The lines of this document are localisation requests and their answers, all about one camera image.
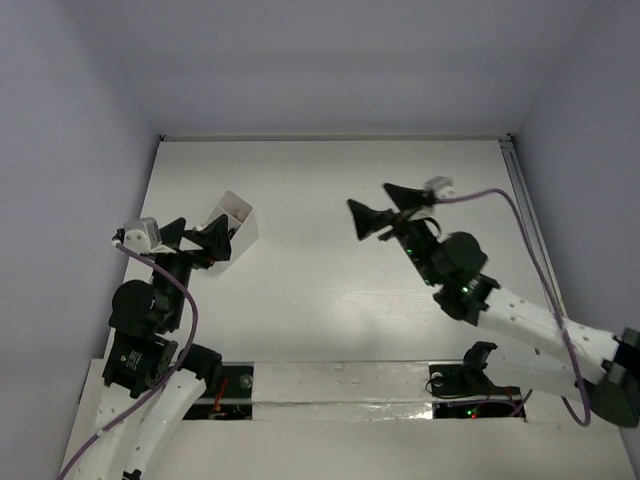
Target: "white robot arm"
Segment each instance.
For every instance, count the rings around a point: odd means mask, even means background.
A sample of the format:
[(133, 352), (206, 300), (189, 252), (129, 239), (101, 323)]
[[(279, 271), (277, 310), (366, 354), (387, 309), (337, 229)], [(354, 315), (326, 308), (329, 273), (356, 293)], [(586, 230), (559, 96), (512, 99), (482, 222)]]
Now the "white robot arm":
[[(489, 360), (497, 345), (478, 342), (465, 354), (461, 365), (430, 366), (434, 395), (471, 397), (487, 394), (496, 386), (516, 385), (561, 396), (567, 406), (566, 399), (581, 400), (586, 418), (584, 422), (575, 414), (574, 418), (583, 425), (589, 423), (589, 414), (593, 412), (620, 427), (637, 427), (640, 333), (626, 329), (621, 335), (614, 335), (562, 318), (526, 238), (525, 244), (550, 297), (553, 313), (525, 301), (484, 275), (482, 268), (487, 256), (477, 240), (466, 232), (454, 232), (440, 240), (440, 225), (430, 216), (433, 208), (436, 204), (473, 200), (490, 193), (505, 197), (520, 222), (517, 208), (501, 190), (451, 198), (451, 187), (450, 179), (443, 177), (430, 180), (422, 189), (386, 183), (383, 188), (398, 212), (375, 211), (348, 200), (358, 239), (384, 230), (378, 239), (395, 238), (422, 280), (440, 287), (434, 300), (449, 317), (512, 337), (542, 361), (524, 367), (510, 364), (501, 355)], [(438, 235), (430, 226), (438, 229)], [(566, 370), (548, 368), (545, 358), (561, 362)]]

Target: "gray wall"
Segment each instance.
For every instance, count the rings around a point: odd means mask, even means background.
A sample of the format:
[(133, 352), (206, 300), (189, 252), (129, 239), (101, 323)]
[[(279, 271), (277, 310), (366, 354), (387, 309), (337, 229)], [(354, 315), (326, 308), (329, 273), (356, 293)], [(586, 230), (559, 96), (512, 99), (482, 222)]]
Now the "gray wall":
[(493, 133), (589, 0), (90, 0), (162, 133)]
[(87, 2), (0, 15), (0, 465), (50, 479), (102, 352), (157, 136)]
[(638, 25), (637, 0), (594, 1), (517, 135), (570, 315), (618, 332), (640, 329)]

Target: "purple cable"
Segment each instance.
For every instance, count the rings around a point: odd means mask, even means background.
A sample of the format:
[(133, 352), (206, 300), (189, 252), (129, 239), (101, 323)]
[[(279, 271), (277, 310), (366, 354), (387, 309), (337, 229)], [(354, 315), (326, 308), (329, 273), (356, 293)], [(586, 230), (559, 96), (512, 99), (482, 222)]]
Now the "purple cable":
[[(564, 328), (564, 321), (562, 319), (562, 309), (560, 308), (560, 304), (558, 303), (558, 299), (554, 295), (553, 290), (551, 289), (551, 285), (549, 284), (544, 272), (542, 271), (542, 267), (538, 263), (538, 260), (536, 260), (535, 253), (533, 252), (533, 247), (531, 246), (531, 242), (529, 241), (529, 238), (527, 237), (526, 227), (525, 227), (524, 223), (522, 222), (522, 219), (520, 218), (520, 214), (518, 213), (518, 207), (516, 206), (514, 201), (511, 199), (509, 194), (507, 192), (505, 192), (504, 190), (499, 189), (499, 188), (489, 188), (487, 190), (482, 190), (480, 192), (472, 193), (470, 195), (463, 195), (461, 197), (439, 198), (439, 199), (437, 199), (437, 203), (451, 204), (451, 203), (467, 202), (469, 200), (476, 200), (478, 198), (486, 197), (487, 195), (491, 195), (491, 194), (500, 195), (501, 197), (503, 197), (507, 201), (507, 203), (511, 207), (511, 211), (513, 212), (514, 216), (516, 217), (516, 220), (518, 222), (518, 227), (520, 228), (520, 234), (522, 235), (522, 239), (524, 240), (524, 244), (527, 247), (527, 251), (529, 252), (529, 256), (531, 257), (531, 261), (533, 262), (533, 266), (536, 268), (536, 272), (538, 272), (538, 276), (540, 277), (540, 281), (542, 282), (542, 286), (543, 286), (547, 296), (549, 297), (549, 301), (551, 302), (551, 307), (552, 307), (552, 311), (553, 311), (553, 316), (554, 316), (554, 318), (556, 320), (556, 323), (558, 324), (558, 328), (562, 332), (562, 339), (564, 340), (564, 343), (567, 346), (567, 351), (569, 352), (569, 359), (571, 360), (571, 366), (573, 367), (573, 372), (574, 372), (574, 374), (576, 376), (576, 383), (578, 385), (578, 390), (580, 391), (580, 398), (582, 400), (582, 406), (584, 408), (584, 420), (582, 420), (582, 419), (580, 419), (578, 417), (578, 415), (573, 410), (573, 408), (571, 408), (571, 405), (569, 404), (569, 401), (565, 397), (562, 397), (562, 402), (564, 403), (564, 406), (567, 408), (567, 410), (569, 411), (569, 414), (576, 421), (576, 423), (578, 425), (582, 426), (582, 427), (587, 427), (591, 423), (591, 407), (589, 405), (589, 396), (587, 394), (587, 389), (585, 388), (584, 380), (582, 378), (582, 373), (580, 371), (580, 364), (578, 363), (578, 358), (576, 357), (576, 351), (575, 351), (575, 348), (573, 346), (573, 343), (571, 343), (571, 338), (569, 337), (569, 332), (567, 332), (567, 330)], [(517, 412), (519, 412), (522, 409), (522, 407), (524, 406), (525, 402), (531, 396), (531, 393), (532, 393), (532, 391), (529, 391), (525, 395), (525, 398), (523, 399), (523, 401), (511, 413), (511, 415), (515, 415)]]
[[(173, 366), (167, 371), (165, 376), (162, 377), (162, 379), (151, 390), (149, 390), (149, 392), (147, 392), (146, 395), (140, 398), (140, 400), (138, 400), (136, 403), (134, 403), (131, 407), (126, 409), (116, 418), (111, 420), (111, 422), (107, 423), (104, 427), (102, 427), (101, 429), (102, 432), (108, 432), (109, 430), (113, 429), (116, 425), (123, 422), (129, 415), (131, 415), (133, 412), (135, 412), (140, 407), (142, 407), (145, 403), (147, 403), (151, 399), (151, 397), (153, 397), (156, 393), (162, 390), (162, 388), (167, 384), (171, 376), (178, 371), (178, 369), (184, 362), (184, 359), (186, 358), (187, 353), (189, 353), (189, 349), (193, 344), (193, 340), (196, 336), (196, 328), (198, 327), (198, 307), (196, 305), (196, 301), (191, 295), (191, 293), (189, 292), (189, 290), (187, 290), (187, 288), (184, 285), (182, 285), (176, 277), (171, 275), (164, 268), (153, 263), (151, 260), (144, 258), (142, 255), (138, 255), (133, 250), (128, 249), (121, 243), (116, 244), (115, 247), (121, 252), (124, 252), (129, 257), (141, 263), (144, 263), (148, 267), (151, 267), (153, 270), (155, 270), (160, 275), (162, 275), (167, 280), (169, 280), (169, 282), (171, 282), (180, 291), (180, 293), (184, 295), (184, 298), (187, 299), (187, 301), (189, 302), (189, 305), (191, 305), (191, 311), (192, 311), (193, 317), (191, 320), (191, 331), (189, 332), (189, 337), (187, 338), (187, 341), (184, 344), (184, 348), (182, 349), (182, 353), (180, 353), (180, 355), (178, 356), (176, 363), (173, 364)], [(82, 445), (78, 449), (75, 455), (71, 457), (71, 459), (67, 462), (64, 468), (60, 471), (60, 475), (58, 475), (57, 480), (63, 480), (64, 477), (67, 476), (71, 468), (73, 468), (76, 462), (80, 459), (80, 457), (82, 457), (82, 455), (84, 455), (84, 453), (87, 450), (89, 450), (91, 446), (98, 441), (99, 438), (100, 436), (97, 433), (94, 433), (91, 436), (91, 438), (89, 438), (89, 440), (87, 440), (84, 443), (84, 445)]]

